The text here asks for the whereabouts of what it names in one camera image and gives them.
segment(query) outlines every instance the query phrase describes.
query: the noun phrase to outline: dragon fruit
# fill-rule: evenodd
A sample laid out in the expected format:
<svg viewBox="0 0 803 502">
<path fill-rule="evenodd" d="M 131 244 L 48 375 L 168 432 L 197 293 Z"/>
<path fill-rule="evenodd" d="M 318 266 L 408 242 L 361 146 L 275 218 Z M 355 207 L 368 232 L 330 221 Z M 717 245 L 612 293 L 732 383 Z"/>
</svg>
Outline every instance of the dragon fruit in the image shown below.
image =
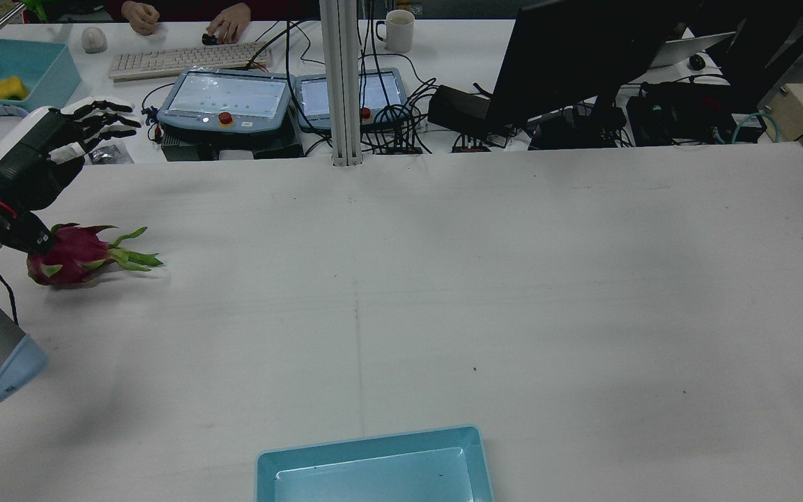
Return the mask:
<svg viewBox="0 0 803 502">
<path fill-rule="evenodd" d="M 54 225 L 52 233 L 57 242 L 52 250 L 48 254 L 29 254 L 26 257 L 29 277 L 43 286 L 69 286 L 89 282 L 105 264 L 115 263 L 134 271 L 150 271 L 148 267 L 163 264 L 156 253 L 141 254 L 120 247 L 122 241 L 140 236 L 147 227 L 123 235 L 112 243 L 98 238 L 98 232 L 114 228 L 114 225 L 80 227 L 77 223 Z"/>
</svg>

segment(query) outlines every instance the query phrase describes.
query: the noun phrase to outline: white mug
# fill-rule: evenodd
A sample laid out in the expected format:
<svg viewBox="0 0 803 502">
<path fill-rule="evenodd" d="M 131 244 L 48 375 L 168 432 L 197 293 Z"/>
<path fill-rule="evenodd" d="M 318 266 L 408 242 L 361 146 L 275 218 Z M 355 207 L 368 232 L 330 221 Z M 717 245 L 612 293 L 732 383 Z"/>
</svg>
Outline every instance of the white mug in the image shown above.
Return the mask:
<svg viewBox="0 0 803 502">
<path fill-rule="evenodd" d="M 386 36 L 380 37 L 380 25 L 386 26 Z M 389 10 L 386 20 L 376 22 L 376 37 L 386 42 L 386 50 L 393 53 L 406 53 L 414 43 L 414 14 L 409 10 Z"/>
</svg>

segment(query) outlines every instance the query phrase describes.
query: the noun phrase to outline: yellow object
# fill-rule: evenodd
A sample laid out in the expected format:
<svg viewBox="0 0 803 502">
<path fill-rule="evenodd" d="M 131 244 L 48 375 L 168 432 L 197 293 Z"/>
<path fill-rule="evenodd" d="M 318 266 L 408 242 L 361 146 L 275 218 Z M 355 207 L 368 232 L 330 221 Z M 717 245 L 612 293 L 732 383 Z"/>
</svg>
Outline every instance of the yellow object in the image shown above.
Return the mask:
<svg viewBox="0 0 803 502">
<path fill-rule="evenodd" d="M 0 80 L 0 99 L 23 101 L 27 96 L 29 96 L 29 90 L 17 75 Z"/>
</svg>

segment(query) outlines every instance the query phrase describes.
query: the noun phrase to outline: computer mouse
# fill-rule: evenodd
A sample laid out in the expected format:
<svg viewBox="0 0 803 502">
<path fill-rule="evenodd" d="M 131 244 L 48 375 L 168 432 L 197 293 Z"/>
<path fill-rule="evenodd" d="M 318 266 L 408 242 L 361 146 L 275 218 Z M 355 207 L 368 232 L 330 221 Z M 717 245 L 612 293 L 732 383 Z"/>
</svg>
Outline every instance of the computer mouse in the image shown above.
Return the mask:
<svg viewBox="0 0 803 502">
<path fill-rule="evenodd" d="M 97 26 L 89 26 L 82 31 L 82 48 L 89 54 L 100 53 L 107 48 L 105 32 Z"/>
<path fill-rule="evenodd" d="M 705 59 L 702 54 L 692 54 L 686 61 L 686 67 L 693 71 L 699 71 L 705 67 Z"/>
</svg>

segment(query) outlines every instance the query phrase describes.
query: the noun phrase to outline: blue tray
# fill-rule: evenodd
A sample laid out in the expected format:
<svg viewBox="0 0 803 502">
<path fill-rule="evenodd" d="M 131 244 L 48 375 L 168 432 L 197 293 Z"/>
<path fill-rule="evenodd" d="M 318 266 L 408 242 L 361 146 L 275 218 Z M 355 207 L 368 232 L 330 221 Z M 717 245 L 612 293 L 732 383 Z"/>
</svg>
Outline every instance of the blue tray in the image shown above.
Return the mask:
<svg viewBox="0 0 803 502">
<path fill-rule="evenodd" d="M 60 108 L 79 86 L 79 71 L 64 44 L 0 38 L 0 80 L 17 75 L 29 96 L 0 99 L 0 105 L 18 105 L 26 111 L 39 106 Z"/>
<path fill-rule="evenodd" d="M 263 452 L 256 502 L 494 502 L 476 426 Z"/>
</svg>

